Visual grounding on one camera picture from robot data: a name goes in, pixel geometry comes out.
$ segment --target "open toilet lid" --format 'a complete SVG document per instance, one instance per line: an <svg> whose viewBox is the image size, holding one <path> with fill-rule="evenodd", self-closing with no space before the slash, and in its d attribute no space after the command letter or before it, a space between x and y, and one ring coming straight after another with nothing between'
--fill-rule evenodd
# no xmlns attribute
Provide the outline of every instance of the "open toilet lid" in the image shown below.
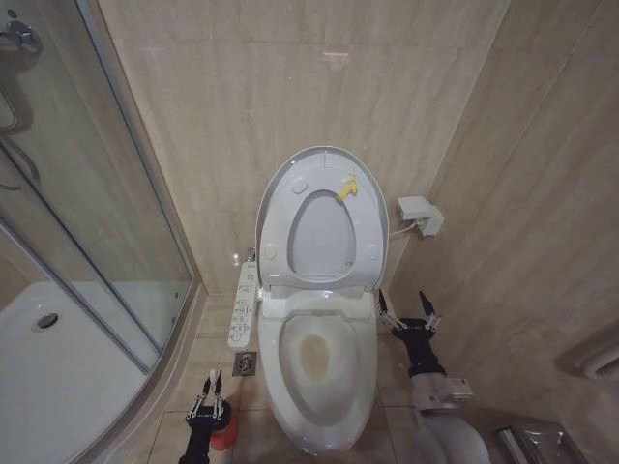
<svg viewBox="0 0 619 464"><path fill-rule="evenodd" d="M380 187L363 163L340 148L308 148L278 170L260 203L262 286L377 288L388 230Z"/></svg>

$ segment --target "cable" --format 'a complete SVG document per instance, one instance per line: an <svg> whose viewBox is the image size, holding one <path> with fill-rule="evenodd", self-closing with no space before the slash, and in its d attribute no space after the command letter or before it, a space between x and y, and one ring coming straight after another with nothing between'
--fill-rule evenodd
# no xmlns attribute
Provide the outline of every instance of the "cable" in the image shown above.
<svg viewBox="0 0 619 464"><path fill-rule="evenodd" d="M412 219L412 220L413 220L413 223L410 224L408 227L405 227L405 228L403 228L401 230L397 230L396 232L390 233L389 234L389 238L391 239L392 237L395 237L396 235L399 235L402 232L406 232L407 230L410 230L410 229L414 228L417 225L417 222L415 222L415 219Z"/></svg>

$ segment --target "white toilet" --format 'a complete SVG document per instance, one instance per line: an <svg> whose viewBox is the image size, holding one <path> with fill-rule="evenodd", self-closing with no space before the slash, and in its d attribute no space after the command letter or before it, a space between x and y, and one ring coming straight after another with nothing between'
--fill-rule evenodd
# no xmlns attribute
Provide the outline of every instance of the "white toilet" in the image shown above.
<svg viewBox="0 0 619 464"><path fill-rule="evenodd" d="M371 291L383 275L388 230L379 186L340 148L298 153L262 198L260 358L275 416L307 452L347 450L368 421L376 385Z"/></svg>

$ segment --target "marble wall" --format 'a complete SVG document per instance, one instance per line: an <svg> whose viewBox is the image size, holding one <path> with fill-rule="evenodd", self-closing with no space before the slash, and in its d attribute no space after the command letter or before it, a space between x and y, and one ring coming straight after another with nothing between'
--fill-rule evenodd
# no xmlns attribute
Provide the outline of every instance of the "marble wall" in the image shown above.
<svg viewBox="0 0 619 464"><path fill-rule="evenodd" d="M619 391L585 380L585 345L619 336L619 2L513 0L390 296L443 313L435 346L486 430L560 421L592 463L619 460Z"/></svg>
<svg viewBox="0 0 619 464"><path fill-rule="evenodd" d="M207 289L226 293L299 150L360 156L392 219L428 193L507 0L99 3Z"/></svg>

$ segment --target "glass shower door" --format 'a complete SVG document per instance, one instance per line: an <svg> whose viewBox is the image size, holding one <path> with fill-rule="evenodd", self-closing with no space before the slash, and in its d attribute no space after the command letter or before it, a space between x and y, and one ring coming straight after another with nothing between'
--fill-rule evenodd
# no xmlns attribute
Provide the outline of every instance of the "glass shower door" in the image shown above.
<svg viewBox="0 0 619 464"><path fill-rule="evenodd" d="M0 116L16 121L0 128L2 143L91 274L161 351L192 276L76 7L57 10L0 0L0 24L21 21L39 43L0 50ZM46 255L45 231L35 221L20 229ZM68 278L97 299L86 276Z"/></svg>
<svg viewBox="0 0 619 464"><path fill-rule="evenodd" d="M8 177L0 172L0 182ZM116 420L146 375L2 223L0 278L0 461L69 462Z"/></svg>
<svg viewBox="0 0 619 464"><path fill-rule="evenodd" d="M0 224L5 233L11 233L38 256L102 331L143 372L148 372L158 359L158 349L109 291L28 180L18 172L1 142Z"/></svg>

